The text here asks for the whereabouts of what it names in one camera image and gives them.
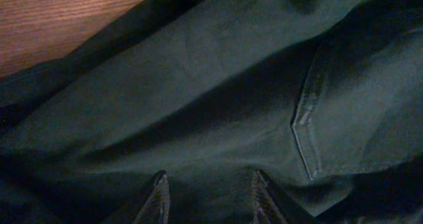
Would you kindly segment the black pants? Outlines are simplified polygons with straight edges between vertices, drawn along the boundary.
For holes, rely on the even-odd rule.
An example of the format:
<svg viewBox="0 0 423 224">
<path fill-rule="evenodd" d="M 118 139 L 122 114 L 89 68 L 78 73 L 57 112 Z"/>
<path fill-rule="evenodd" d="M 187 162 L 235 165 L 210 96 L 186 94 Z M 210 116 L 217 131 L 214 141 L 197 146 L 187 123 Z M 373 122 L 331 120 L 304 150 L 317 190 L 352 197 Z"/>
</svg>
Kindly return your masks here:
<svg viewBox="0 0 423 224">
<path fill-rule="evenodd" d="M 1 82 L 1 222 L 422 222 L 422 0 L 146 0 Z"/>
</svg>

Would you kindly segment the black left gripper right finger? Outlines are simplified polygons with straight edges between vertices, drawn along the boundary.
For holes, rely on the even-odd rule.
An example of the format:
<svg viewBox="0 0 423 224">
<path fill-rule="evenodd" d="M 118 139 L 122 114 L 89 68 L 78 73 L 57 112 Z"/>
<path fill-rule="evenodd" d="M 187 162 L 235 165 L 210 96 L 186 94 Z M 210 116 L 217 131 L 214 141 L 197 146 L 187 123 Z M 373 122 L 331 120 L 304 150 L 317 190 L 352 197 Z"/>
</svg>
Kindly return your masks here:
<svg viewBox="0 0 423 224">
<path fill-rule="evenodd" d="M 254 224 L 321 224 L 262 170 L 252 176 L 252 208 Z"/>
</svg>

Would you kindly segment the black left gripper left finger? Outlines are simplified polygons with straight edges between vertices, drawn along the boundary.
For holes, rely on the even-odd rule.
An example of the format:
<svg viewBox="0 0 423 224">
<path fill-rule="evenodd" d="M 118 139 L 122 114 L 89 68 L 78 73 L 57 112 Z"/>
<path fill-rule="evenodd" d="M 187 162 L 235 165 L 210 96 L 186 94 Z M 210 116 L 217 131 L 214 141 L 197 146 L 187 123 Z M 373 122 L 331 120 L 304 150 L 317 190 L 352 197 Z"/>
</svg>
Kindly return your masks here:
<svg viewBox="0 0 423 224">
<path fill-rule="evenodd" d="M 154 174 L 142 190 L 132 224 L 167 224 L 171 204 L 167 173 Z"/>
</svg>

